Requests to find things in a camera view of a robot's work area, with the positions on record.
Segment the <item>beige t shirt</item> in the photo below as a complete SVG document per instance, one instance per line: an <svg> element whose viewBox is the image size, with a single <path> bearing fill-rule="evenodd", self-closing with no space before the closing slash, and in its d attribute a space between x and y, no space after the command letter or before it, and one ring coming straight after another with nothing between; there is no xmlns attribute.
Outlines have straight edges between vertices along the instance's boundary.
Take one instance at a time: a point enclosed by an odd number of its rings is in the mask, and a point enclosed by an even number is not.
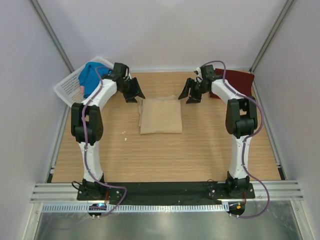
<svg viewBox="0 0 320 240"><path fill-rule="evenodd" d="M175 95L138 102L140 134L181 134L181 102Z"/></svg>

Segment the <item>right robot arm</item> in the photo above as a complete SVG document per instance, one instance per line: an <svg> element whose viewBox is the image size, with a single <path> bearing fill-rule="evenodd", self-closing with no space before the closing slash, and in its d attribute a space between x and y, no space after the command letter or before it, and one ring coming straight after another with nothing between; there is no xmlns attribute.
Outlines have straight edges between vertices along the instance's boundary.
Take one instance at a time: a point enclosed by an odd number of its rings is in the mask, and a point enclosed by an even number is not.
<svg viewBox="0 0 320 240"><path fill-rule="evenodd" d="M197 104L203 94L212 92L226 104L225 128L231 135L232 155L225 192L231 198L240 198L250 185L247 165L252 135L258 127L256 101L231 86L225 73L216 74L213 65L198 67L194 73L195 79L186 80L178 99L188 98L187 104Z"/></svg>

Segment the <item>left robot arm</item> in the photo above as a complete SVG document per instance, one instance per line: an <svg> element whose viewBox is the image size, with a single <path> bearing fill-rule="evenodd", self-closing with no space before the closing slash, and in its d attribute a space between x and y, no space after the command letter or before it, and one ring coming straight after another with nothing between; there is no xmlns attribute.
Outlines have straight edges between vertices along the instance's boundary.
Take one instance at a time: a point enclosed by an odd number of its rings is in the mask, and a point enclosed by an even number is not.
<svg viewBox="0 0 320 240"><path fill-rule="evenodd" d="M130 69L116 62L108 67L88 62L78 76L84 100L71 106L71 134L79 144L83 157L84 175L77 187L78 200L101 200L107 186L100 163L100 140L104 133L102 109L117 92L127 103L144 98L138 80L130 76Z"/></svg>

